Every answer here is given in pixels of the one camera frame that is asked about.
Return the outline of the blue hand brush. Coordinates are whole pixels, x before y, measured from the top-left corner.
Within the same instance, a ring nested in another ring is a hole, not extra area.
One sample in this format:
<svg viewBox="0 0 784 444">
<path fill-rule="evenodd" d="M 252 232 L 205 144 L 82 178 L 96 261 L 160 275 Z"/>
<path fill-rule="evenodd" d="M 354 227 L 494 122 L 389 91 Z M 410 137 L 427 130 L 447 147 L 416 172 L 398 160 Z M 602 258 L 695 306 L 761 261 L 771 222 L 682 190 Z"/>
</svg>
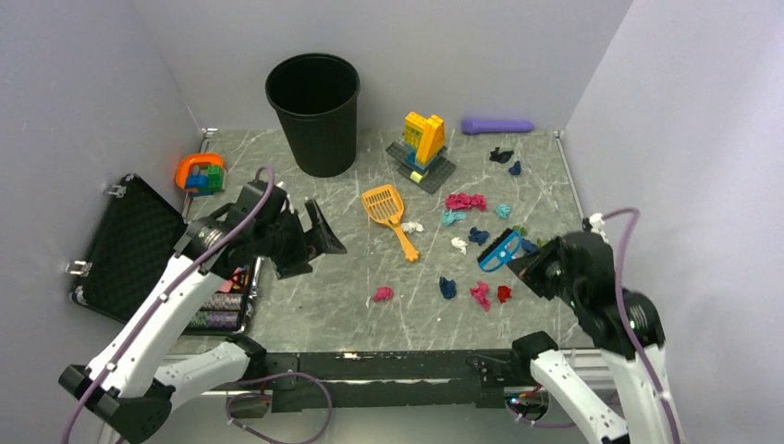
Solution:
<svg viewBox="0 0 784 444">
<path fill-rule="evenodd" d="M 522 235 L 515 229 L 506 228 L 477 257 L 481 271 L 491 273 L 515 258 L 521 249 Z"/>
</svg>

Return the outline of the orange slotted scoop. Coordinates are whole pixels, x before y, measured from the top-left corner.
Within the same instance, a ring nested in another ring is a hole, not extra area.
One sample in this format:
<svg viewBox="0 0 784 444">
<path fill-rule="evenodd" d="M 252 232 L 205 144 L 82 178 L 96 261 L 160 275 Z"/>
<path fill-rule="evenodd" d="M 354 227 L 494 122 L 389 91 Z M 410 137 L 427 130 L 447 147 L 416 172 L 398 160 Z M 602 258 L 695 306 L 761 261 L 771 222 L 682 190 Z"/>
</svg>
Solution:
<svg viewBox="0 0 784 444">
<path fill-rule="evenodd" d="M 390 228 L 395 233 L 405 259 L 410 263 L 417 262 L 420 258 L 419 252 L 402 229 L 401 220 L 405 205 L 398 190 L 391 184 L 373 188 L 361 195 L 361 203 L 373 222 Z"/>
</svg>

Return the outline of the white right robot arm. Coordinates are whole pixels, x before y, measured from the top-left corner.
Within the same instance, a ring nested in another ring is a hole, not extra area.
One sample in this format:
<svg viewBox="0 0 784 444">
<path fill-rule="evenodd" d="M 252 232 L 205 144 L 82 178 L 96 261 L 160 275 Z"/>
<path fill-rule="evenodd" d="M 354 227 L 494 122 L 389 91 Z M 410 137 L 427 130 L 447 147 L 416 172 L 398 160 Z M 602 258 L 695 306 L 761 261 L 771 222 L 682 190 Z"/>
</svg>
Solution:
<svg viewBox="0 0 784 444">
<path fill-rule="evenodd" d="M 544 331 L 513 341 L 509 369 L 518 382 L 536 382 L 553 395 L 591 443 L 683 442 L 658 311 L 647 296 L 622 286 L 615 253 L 602 236 L 557 236 L 507 267 L 535 295 L 571 309 L 612 375 L 623 414 L 576 374 Z"/>
</svg>

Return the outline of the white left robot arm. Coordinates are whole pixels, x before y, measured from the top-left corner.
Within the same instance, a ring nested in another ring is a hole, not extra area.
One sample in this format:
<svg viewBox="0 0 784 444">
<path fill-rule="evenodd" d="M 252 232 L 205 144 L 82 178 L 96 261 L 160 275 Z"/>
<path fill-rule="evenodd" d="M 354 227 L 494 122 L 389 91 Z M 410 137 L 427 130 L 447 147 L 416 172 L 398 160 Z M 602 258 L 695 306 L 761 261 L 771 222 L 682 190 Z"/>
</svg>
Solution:
<svg viewBox="0 0 784 444">
<path fill-rule="evenodd" d="M 264 257 L 278 278 L 293 278 L 310 273 L 314 258 L 345 252 L 319 204 L 309 199 L 305 209 L 309 229 L 282 188 L 255 179 L 234 203 L 190 222 L 141 307 L 88 364 L 68 366 L 60 385 L 127 443 L 151 438 L 172 412 L 205 391 L 227 383 L 258 386 L 269 374 L 267 352 L 242 334 L 174 364 L 165 357 L 238 267 Z"/>
</svg>

